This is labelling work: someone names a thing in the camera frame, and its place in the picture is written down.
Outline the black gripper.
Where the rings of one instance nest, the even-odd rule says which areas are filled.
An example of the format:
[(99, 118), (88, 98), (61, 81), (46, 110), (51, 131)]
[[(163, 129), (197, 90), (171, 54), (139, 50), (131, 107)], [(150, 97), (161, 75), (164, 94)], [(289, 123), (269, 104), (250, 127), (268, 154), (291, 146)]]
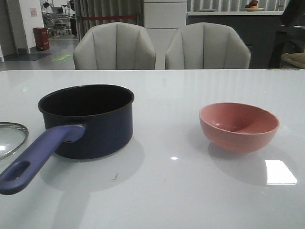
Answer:
[(304, 0), (290, 0), (283, 14), (281, 22), (285, 27), (294, 26), (295, 22), (305, 14)]

